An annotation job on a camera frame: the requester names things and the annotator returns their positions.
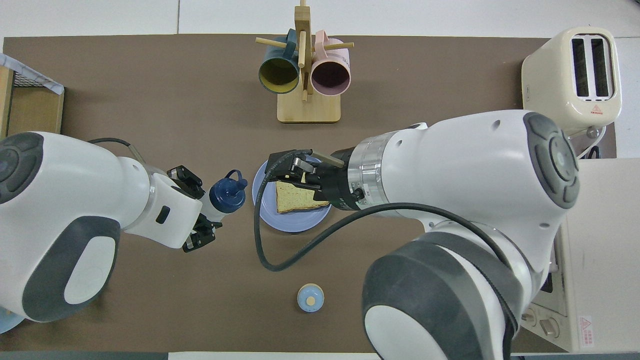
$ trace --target dark green mug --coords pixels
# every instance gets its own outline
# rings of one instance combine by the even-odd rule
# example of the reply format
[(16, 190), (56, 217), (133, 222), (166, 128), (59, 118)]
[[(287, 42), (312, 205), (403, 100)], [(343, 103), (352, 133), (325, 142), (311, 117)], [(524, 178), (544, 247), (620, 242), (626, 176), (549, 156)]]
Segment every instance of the dark green mug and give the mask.
[(286, 47), (267, 45), (267, 51), (258, 78), (265, 89), (276, 94), (286, 94), (298, 86), (300, 68), (298, 67), (298, 39), (296, 30), (289, 29), (286, 37), (276, 37), (274, 40), (285, 42)]

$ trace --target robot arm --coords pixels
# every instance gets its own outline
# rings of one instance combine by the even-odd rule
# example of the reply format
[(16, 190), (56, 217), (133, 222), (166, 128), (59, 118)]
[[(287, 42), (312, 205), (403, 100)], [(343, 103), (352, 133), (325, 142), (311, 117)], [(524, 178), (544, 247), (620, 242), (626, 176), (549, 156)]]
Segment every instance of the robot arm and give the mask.
[[(429, 128), (416, 124), (333, 156), (344, 166), (302, 164), (298, 156), (293, 163), (272, 161), (274, 175), (267, 177), (298, 185), (298, 174), (306, 172), (306, 186), (339, 209), (384, 210), (383, 216), (415, 218), (425, 227), (425, 234), (377, 260), (365, 278), (364, 326), (378, 354), (388, 360), (508, 358), (579, 190), (563, 132), (537, 113), (495, 111)], [(356, 214), (352, 220), (361, 217)]]
[[(111, 275), (121, 230), (185, 251), (213, 240), (233, 206), (212, 206), (184, 167), (170, 174), (67, 136), (2, 140), (0, 307), (38, 322), (84, 308)], [(220, 200), (239, 208), (246, 180), (236, 185)]]

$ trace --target toaster slot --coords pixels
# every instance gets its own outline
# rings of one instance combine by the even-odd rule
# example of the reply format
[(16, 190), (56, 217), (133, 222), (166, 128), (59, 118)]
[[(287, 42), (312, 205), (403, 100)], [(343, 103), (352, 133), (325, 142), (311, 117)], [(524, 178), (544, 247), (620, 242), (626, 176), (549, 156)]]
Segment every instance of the toaster slot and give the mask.
[(604, 54), (603, 39), (591, 39), (591, 54), (593, 55), (593, 68), (594, 75), (596, 77), (596, 95), (609, 96), (609, 86), (607, 84), (607, 60)]
[(589, 79), (587, 77), (587, 61), (584, 55), (584, 40), (574, 38), (573, 46), (573, 73), (575, 74), (575, 92), (578, 96), (589, 96)]

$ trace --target brown table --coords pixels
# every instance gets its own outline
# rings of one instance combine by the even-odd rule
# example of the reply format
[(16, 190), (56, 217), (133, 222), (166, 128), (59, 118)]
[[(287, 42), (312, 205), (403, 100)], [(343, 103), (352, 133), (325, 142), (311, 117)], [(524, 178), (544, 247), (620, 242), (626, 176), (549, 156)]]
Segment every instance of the brown table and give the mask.
[[(520, 65), (545, 42), (341, 37), (356, 44), (341, 120), (281, 124), (276, 96), (257, 79), (264, 46), (254, 38), (7, 38), (4, 51), (66, 86), (63, 134), (123, 138), (150, 164), (183, 164), (210, 186), (233, 168), (251, 183), (271, 152), (332, 152), (415, 122), (521, 108)], [(117, 145), (106, 147), (128, 156)], [(361, 219), (276, 274), (255, 255), (252, 215), (249, 200), (225, 219), (214, 243), (190, 254), (123, 234), (115, 271), (97, 301), (58, 322), (23, 322), (0, 335), (0, 350), (372, 352), (360, 310), (365, 272), (420, 234), (420, 224)], [(269, 258), (284, 259), (345, 215), (333, 209), (317, 229), (299, 235), (263, 225)], [(314, 314), (295, 300), (308, 282), (326, 295)], [(513, 350), (558, 348), (523, 331)]]

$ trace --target toaster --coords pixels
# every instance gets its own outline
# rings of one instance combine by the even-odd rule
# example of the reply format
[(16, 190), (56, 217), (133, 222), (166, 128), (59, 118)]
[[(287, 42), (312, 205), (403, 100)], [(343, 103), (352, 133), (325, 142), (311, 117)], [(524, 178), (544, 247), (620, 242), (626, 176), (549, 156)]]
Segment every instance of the toaster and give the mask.
[(569, 136), (614, 122), (621, 97), (611, 33), (591, 26), (567, 29), (529, 55), (522, 64), (522, 104)]

